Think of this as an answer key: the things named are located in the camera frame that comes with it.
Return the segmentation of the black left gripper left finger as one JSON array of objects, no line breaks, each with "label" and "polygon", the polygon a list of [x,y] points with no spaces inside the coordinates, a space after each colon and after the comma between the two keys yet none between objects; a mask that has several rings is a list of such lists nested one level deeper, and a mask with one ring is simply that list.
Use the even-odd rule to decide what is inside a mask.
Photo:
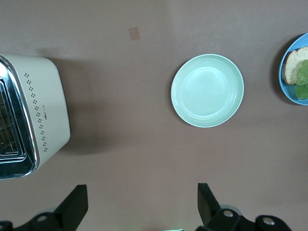
[{"label": "black left gripper left finger", "polygon": [[34,216],[19,227],[10,221],[1,221],[2,231],[75,231],[88,211],[86,185],[77,185],[53,212]]}]

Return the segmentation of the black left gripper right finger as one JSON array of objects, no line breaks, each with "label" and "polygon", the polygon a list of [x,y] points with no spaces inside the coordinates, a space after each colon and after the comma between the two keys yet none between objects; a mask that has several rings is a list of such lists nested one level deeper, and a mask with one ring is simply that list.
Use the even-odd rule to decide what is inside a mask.
[{"label": "black left gripper right finger", "polygon": [[290,227],[280,218],[260,215],[249,221],[234,209],[222,208],[207,183],[198,184],[198,211],[203,225],[198,231],[289,231]]}]

